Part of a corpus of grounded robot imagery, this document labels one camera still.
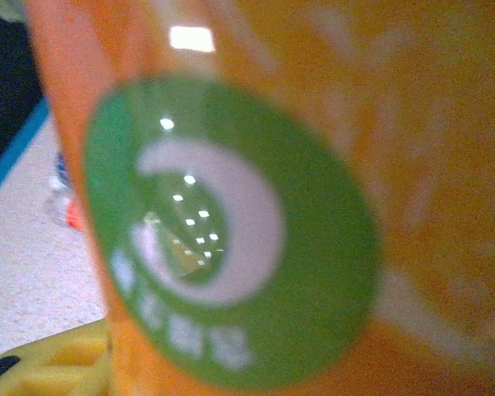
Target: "green circle logo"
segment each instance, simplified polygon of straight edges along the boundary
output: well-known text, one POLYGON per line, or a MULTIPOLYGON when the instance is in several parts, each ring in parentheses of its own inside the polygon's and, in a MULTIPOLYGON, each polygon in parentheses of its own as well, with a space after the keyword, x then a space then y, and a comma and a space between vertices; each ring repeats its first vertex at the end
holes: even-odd
POLYGON ((113 280, 173 364, 268 390, 358 338, 373 220, 344 163, 285 112, 198 78, 134 82, 99 106, 85 169, 113 280))

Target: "yellow object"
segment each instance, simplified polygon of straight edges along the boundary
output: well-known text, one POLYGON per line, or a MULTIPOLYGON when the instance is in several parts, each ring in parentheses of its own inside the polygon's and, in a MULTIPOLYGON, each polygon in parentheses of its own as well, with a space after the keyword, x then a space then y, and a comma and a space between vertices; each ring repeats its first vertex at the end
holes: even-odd
POLYGON ((24 12, 19 0, 0 0, 0 17, 8 22, 24 21, 24 12))
POLYGON ((19 346, 20 361, 0 376, 0 396, 112 396, 107 329, 99 320, 19 346))

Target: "blue floor edge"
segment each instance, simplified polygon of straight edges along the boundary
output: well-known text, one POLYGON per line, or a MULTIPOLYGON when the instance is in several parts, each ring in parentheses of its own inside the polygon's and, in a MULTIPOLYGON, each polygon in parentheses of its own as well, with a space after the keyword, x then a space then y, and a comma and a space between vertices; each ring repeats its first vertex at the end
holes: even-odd
POLYGON ((17 162, 17 159, 22 155, 27 145, 36 135, 47 116, 48 105, 43 98, 35 106, 35 109, 33 109, 29 117, 27 117, 24 125, 18 131, 9 146, 7 146, 2 156, 0 156, 0 185, 17 162))

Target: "dark background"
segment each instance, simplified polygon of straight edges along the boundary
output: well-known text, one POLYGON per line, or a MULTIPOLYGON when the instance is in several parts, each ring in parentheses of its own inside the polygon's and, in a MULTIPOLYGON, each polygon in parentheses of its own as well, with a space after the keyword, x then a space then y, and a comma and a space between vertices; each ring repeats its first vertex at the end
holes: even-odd
POLYGON ((0 155, 41 98, 26 27, 0 19, 0 155))

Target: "white floor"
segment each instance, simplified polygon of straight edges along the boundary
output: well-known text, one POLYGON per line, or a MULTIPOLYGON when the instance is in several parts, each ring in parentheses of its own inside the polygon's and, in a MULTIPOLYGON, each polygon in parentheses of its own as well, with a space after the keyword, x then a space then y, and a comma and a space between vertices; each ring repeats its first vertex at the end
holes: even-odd
POLYGON ((47 120, 0 187, 0 354, 103 317, 82 234, 45 213, 57 150, 47 120))

